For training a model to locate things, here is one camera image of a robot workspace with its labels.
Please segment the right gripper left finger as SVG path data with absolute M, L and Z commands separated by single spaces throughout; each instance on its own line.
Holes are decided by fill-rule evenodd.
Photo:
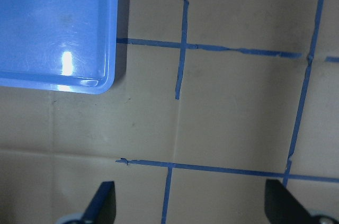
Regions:
M 117 215 L 114 181 L 102 182 L 82 215 L 83 223 L 114 223 Z

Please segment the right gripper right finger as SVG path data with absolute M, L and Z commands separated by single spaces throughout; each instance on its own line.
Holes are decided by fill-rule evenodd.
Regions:
M 314 223 L 310 213 L 279 180 L 267 179 L 265 182 L 264 212 L 273 224 Z

